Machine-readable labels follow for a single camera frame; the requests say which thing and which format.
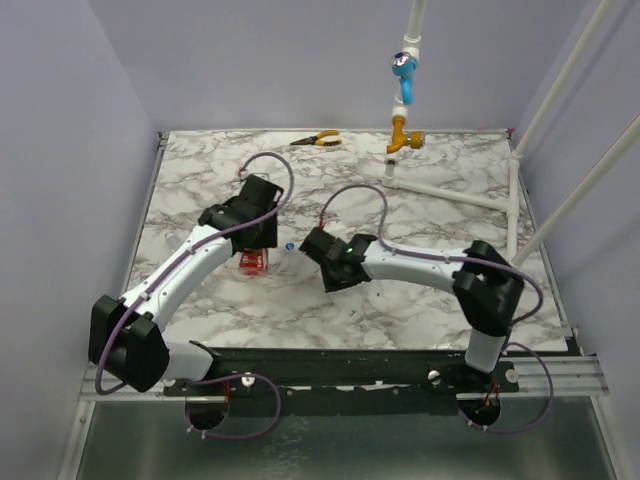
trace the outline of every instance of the white marble countertop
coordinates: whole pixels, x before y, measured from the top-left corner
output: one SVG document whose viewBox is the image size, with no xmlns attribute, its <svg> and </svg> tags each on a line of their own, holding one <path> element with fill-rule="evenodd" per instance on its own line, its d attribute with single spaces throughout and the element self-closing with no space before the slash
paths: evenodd
<svg viewBox="0 0 640 480">
<path fill-rule="evenodd" d="M 240 274 L 239 256 L 216 270 L 188 297 L 170 322 L 171 340 L 197 340 L 218 347 L 464 349 L 469 326 L 454 296 L 396 281 L 369 282 L 325 293 L 318 267 L 298 246 L 317 224 L 332 192 L 369 182 L 383 170 L 387 135 L 343 132 L 338 147 L 290 147 L 315 132 L 175 132 L 169 139 L 140 240 L 131 285 L 153 272 L 171 253 L 166 236 L 185 239 L 201 211 L 239 190 L 238 167 L 252 154 L 274 151 L 296 173 L 291 203 L 279 214 L 279 246 L 270 251 L 264 277 Z M 510 150 L 503 134 L 427 135 L 421 150 L 405 149 L 396 173 L 401 178 L 456 191 L 508 197 Z M 266 172 L 286 188 L 284 169 L 259 159 L 250 172 Z M 485 240 L 504 254 L 506 216 L 471 205 L 401 190 L 387 190 L 390 212 L 386 238 L 429 248 L 468 247 Z M 520 232 L 531 222 L 522 201 Z M 347 235 L 375 233 L 380 201 L 375 193 L 351 190 L 332 204 L 327 220 L 340 219 Z M 558 311 L 539 254 L 523 269 L 545 290 L 543 309 L 516 329 L 512 338 L 536 350 L 566 350 Z M 535 294 L 525 289 L 520 309 Z"/>
</svg>

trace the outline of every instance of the pliers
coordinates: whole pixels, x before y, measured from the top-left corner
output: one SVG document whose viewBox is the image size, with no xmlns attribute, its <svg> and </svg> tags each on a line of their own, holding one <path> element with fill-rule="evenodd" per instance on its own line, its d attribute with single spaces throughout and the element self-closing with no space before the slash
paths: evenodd
<svg viewBox="0 0 640 480">
<path fill-rule="evenodd" d="M 340 135 L 340 132 L 338 130 L 325 130 L 324 132 L 320 132 L 312 137 L 291 142 L 289 145 L 320 145 L 322 147 L 335 147 L 336 145 L 340 145 L 342 140 L 339 138 L 337 140 L 329 140 L 328 142 L 321 140 L 321 138 L 332 137 L 335 135 Z"/>
</svg>

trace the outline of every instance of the gray wall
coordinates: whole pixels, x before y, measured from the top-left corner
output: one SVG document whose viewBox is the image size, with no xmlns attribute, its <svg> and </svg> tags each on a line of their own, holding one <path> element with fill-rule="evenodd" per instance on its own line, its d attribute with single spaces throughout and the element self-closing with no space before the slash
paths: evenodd
<svg viewBox="0 0 640 480">
<path fill-rule="evenodd" d="M 592 3 L 589 11 L 597 2 Z M 538 220 L 553 210 L 640 112 L 638 52 L 640 2 L 620 0 L 525 158 L 523 174 Z M 516 133 L 524 130 L 539 98 L 527 109 Z M 580 327 L 582 343 L 602 361 L 640 474 L 639 179 L 640 143 L 560 225 L 547 246 L 569 321 Z"/>
<path fill-rule="evenodd" d="M 157 145 L 85 0 L 0 2 L 0 478 L 54 478 Z"/>
<path fill-rule="evenodd" d="M 386 127 L 410 0 L 90 0 L 161 129 Z M 586 0 L 431 0 L 411 125 L 515 127 Z"/>
</svg>

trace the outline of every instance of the black joint housing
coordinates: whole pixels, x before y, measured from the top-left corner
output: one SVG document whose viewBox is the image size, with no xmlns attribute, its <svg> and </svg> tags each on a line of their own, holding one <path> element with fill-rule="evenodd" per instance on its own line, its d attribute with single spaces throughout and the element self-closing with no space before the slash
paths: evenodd
<svg viewBox="0 0 640 480">
<path fill-rule="evenodd" d="M 465 253 L 471 258 L 509 266 L 487 242 L 476 240 Z M 524 289 L 522 278 L 470 262 L 464 262 L 463 267 L 453 274 L 453 278 L 453 292 L 458 297 L 469 324 L 491 337 L 506 336 Z"/>
<path fill-rule="evenodd" d="M 199 225 L 209 225 L 216 230 L 255 220 L 274 209 L 283 188 L 257 175 L 249 175 L 240 193 L 222 205 L 215 204 L 202 212 Z M 274 248 L 278 246 L 278 219 L 274 215 L 253 227 L 230 233 L 233 253 Z"/>
<path fill-rule="evenodd" d="M 98 364 L 111 332 L 127 310 L 122 302 L 103 295 L 91 310 L 89 361 Z M 105 370 L 133 387 L 146 392 L 164 375 L 169 350 L 150 314 L 136 312 L 127 319 L 107 356 Z"/>
<path fill-rule="evenodd" d="M 362 268 L 365 251 L 374 235 L 356 234 L 349 243 L 315 227 L 300 246 L 300 251 L 320 265 L 326 292 L 353 287 L 371 279 Z"/>
</svg>

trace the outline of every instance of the small blue object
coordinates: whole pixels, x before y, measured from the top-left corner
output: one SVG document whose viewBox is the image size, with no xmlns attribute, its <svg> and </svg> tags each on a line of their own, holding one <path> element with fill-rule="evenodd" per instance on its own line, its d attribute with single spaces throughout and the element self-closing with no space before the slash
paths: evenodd
<svg viewBox="0 0 640 480">
<path fill-rule="evenodd" d="M 418 66 L 418 61 L 409 53 L 396 53 L 391 59 L 391 71 L 400 80 L 402 91 L 402 103 L 413 103 L 413 72 Z"/>
</svg>

